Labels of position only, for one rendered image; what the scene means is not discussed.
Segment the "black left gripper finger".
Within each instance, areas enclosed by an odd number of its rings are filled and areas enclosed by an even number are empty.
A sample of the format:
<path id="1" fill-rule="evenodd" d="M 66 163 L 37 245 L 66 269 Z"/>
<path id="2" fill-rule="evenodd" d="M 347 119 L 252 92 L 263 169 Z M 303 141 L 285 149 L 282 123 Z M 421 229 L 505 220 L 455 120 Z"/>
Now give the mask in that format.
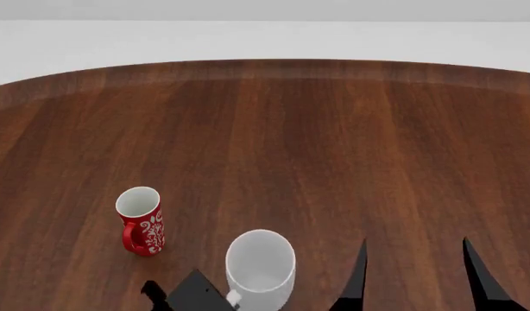
<path id="1" fill-rule="evenodd" d="M 151 311 L 168 311 L 167 295 L 157 282 L 146 281 L 141 288 L 141 293 L 152 302 Z"/>
<path id="2" fill-rule="evenodd" d="M 198 269 L 170 292 L 167 303 L 173 311 L 236 311 Z"/>

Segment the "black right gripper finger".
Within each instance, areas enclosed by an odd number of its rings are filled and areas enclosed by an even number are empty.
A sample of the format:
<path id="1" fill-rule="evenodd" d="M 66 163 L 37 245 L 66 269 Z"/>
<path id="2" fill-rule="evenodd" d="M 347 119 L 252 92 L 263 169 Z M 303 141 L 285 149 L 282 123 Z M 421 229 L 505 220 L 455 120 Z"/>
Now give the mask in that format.
<path id="1" fill-rule="evenodd" d="M 463 239 L 464 266 L 476 311 L 528 311 L 490 274 L 469 239 Z"/>
<path id="2" fill-rule="evenodd" d="M 329 311 L 363 311 L 367 265 L 367 242 L 363 240 L 348 282 Z"/>

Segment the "red mug with white pattern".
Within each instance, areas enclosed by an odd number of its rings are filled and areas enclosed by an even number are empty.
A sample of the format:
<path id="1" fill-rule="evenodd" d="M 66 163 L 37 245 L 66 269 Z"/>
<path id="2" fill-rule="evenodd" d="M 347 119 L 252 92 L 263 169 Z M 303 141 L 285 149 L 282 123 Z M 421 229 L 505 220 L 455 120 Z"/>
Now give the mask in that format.
<path id="1" fill-rule="evenodd" d="M 151 187 L 133 187 L 118 196 L 115 208 L 123 222 L 122 242 L 126 251 L 151 257 L 165 245 L 161 197 Z"/>

